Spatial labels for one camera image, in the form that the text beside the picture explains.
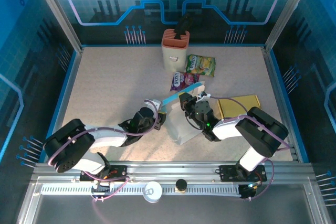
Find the purple snack bag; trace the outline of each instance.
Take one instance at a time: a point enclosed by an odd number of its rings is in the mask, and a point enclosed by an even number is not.
[[[186,87],[198,82],[199,74],[176,72],[173,77],[170,91],[180,91]]]

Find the beige table surface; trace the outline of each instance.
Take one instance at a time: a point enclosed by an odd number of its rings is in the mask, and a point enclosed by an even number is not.
[[[190,46],[188,54],[216,58],[215,77],[200,78],[206,92],[223,97],[256,94],[261,108],[281,121],[259,47]],[[144,99],[169,97],[172,78],[173,73],[163,68],[161,47],[85,48],[63,125],[74,118],[87,125],[117,125],[132,118]],[[93,151],[100,151],[110,161],[236,161],[248,148],[243,137],[214,143],[202,134],[177,145],[163,126],[130,146]],[[272,159],[292,160],[290,151]]]

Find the black bottle cap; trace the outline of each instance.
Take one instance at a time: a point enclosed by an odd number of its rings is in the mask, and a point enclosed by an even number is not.
[[[176,189],[179,191],[185,191],[187,189],[187,181],[185,181],[184,179],[179,179],[178,181],[176,181]]]

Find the snack bag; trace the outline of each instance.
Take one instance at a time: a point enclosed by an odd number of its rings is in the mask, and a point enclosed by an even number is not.
[[[199,80],[199,74],[176,72],[173,77],[173,82],[170,91],[172,90],[180,91],[190,86],[191,84],[198,82],[198,80]]]
[[[198,55],[189,55],[187,58],[187,73],[199,73],[204,76],[215,77],[216,59]]]

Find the white lid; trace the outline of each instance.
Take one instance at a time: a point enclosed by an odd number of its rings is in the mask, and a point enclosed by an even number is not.
[[[143,197],[150,203],[157,202],[161,198],[161,195],[162,187],[155,181],[149,182],[143,190]]]

